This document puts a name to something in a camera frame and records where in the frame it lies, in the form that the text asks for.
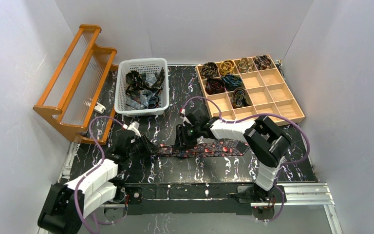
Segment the dark paisley red-dotted tie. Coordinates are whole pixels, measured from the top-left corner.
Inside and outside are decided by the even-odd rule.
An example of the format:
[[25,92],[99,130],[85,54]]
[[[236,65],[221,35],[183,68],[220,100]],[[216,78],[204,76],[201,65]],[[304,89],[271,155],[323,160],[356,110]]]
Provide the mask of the dark paisley red-dotted tie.
[[199,143],[192,148],[181,150],[161,144],[160,150],[155,155],[177,158],[243,156],[249,149],[249,145],[242,141],[217,140],[210,143]]

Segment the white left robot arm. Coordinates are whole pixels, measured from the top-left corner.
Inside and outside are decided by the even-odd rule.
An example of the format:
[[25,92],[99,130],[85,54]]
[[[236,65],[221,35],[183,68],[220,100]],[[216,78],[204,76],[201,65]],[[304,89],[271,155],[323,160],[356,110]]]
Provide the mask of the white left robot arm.
[[105,202],[115,200],[126,208],[132,198],[139,201],[142,193],[126,189],[117,177],[119,165],[133,157],[149,157],[159,150],[144,134],[124,130],[98,164],[74,180],[50,187],[38,226],[53,234],[76,234],[85,218],[93,216]]

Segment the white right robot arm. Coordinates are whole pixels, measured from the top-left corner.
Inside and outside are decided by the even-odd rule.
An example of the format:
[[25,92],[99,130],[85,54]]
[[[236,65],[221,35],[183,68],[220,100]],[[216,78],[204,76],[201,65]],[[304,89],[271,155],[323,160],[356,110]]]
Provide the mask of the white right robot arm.
[[174,150],[190,150],[200,137],[231,139],[246,143],[259,161],[253,195],[258,201],[266,201],[273,195],[274,185],[281,164],[290,148],[290,138],[271,119],[272,114],[258,116],[253,121],[208,118],[189,113],[176,127]]

